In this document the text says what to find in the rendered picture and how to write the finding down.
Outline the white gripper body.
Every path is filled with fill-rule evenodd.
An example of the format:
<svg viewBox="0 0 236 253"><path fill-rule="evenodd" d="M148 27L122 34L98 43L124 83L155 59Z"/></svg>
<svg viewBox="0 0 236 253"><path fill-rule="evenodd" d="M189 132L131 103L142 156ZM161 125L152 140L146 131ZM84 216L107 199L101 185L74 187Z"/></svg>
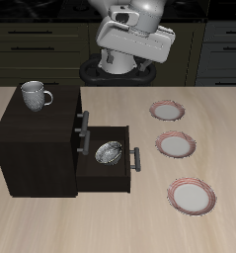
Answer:
<svg viewBox="0 0 236 253"><path fill-rule="evenodd" d="M159 26L157 31L147 38L130 33L128 30L128 25L106 17L97 31L97 45L160 63L167 60L171 45L176 38L171 29Z"/></svg>

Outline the dark wooden drawer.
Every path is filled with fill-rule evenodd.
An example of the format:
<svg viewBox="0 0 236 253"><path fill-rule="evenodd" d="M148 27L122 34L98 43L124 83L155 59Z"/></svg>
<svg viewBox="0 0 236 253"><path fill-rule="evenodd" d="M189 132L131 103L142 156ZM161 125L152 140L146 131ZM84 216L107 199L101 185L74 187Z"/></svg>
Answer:
<svg viewBox="0 0 236 253"><path fill-rule="evenodd" d="M130 192L130 156L128 126L89 126L89 154L78 155L76 183L79 192ZM100 164L95 153L108 141L122 147L116 165Z"/></svg>

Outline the white plate with red rim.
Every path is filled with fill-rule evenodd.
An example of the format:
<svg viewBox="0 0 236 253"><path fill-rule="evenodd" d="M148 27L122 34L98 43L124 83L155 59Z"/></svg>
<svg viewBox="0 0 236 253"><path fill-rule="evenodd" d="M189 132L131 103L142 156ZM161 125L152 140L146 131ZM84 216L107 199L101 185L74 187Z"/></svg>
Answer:
<svg viewBox="0 0 236 253"><path fill-rule="evenodd" d="M182 131L162 133L156 138L155 146L160 153L172 158L189 157L197 148L196 142Z"/></svg>
<svg viewBox="0 0 236 253"><path fill-rule="evenodd" d="M213 189L198 178L180 178L167 189L167 199L177 211L190 215L202 216L211 212L217 201Z"/></svg>
<svg viewBox="0 0 236 253"><path fill-rule="evenodd" d="M172 100L162 100L151 105L149 112L153 118L160 121L174 122L181 119L186 109L178 102Z"/></svg>

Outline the grey kitchen cupboard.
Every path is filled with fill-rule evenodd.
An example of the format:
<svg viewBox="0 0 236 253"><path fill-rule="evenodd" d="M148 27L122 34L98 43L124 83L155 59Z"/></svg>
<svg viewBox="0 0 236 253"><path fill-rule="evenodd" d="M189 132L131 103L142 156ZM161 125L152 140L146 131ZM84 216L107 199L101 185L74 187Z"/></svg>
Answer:
<svg viewBox="0 0 236 253"><path fill-rule="evenodd" d="M206 24L196 86L236 87L236 21Z"/></svg>

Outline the dark olive kitchen cupboard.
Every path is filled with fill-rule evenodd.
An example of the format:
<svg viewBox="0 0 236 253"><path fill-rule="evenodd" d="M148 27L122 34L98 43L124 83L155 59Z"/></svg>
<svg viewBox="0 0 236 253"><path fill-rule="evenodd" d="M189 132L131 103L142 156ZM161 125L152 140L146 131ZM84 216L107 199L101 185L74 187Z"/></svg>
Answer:
<svg viewBox="0 0 236 253"><path fill-rule="evenodd" d="M203 23L166 23L176 39L168 59L157 63L153 86L193 86L202 44ZM0 23L0 86L30 80L77 84L79 68L93 53L97 23Z"/></svg>

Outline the black kitchen countertop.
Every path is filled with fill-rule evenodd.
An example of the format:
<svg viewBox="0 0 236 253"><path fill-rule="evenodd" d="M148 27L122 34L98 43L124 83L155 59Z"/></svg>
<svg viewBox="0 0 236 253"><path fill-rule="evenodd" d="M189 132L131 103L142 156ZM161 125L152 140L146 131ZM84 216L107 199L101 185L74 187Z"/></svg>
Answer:
<svg viewBox="0 0 236 253"><path fill-rule="evenodd" d="M168 0L161 23L236 21L236 0ZM0 23L101 23L88 0L0 0Z"/></svg>

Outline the grey patterned bowl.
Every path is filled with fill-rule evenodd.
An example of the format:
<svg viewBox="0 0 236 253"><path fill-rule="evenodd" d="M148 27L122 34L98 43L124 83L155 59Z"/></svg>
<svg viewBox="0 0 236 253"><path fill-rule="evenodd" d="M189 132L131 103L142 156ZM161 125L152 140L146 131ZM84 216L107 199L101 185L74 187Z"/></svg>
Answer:
<svg viewBox="0 0 236 253"><path fill-rule="evenodd" d="M95 153L100 164L115 165L121 159L122 145L118 141L108 141L101 145Z"/></svg>

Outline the grey patterned mug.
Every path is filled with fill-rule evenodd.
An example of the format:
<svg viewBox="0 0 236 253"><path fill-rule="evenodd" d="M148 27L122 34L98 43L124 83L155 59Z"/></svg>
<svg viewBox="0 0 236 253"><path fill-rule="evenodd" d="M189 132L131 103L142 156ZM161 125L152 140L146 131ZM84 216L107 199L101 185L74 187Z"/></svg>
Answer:
<svg viewBox="0 0 236 253"><path fill-rule="evenodd" d="M21 86L23 100L33 112L39 112L44 106L53 102L53 95L44 89L39 81L29 81Z"/></svg>

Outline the dark wooden cabinet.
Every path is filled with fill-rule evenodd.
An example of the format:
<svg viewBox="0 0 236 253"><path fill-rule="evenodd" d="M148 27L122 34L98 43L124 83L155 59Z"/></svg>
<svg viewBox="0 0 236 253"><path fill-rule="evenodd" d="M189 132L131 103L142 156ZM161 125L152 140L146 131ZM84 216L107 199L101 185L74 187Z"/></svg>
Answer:
<svg viewBox="0 0 236 253"><path fill-rule="evenodd" d="M49 85L47 90L53 102L34 113L16 89L0 122L0 167L13 197L77 195L80 88Z"/></svg>

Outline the flat black base plate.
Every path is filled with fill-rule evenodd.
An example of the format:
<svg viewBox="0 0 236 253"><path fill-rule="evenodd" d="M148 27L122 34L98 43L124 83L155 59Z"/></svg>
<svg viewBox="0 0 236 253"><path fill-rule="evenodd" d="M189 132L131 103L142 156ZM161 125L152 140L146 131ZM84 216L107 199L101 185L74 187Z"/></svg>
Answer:
<svg viewBox="0 0 236 253"><path fill-rule="evenodd" d="M101 60L99 53L93 53L79 70L80 78L90 87L147 87L156 77L153 64L144 71L134 68L125 74L110 74L98 66Z"/></svg>

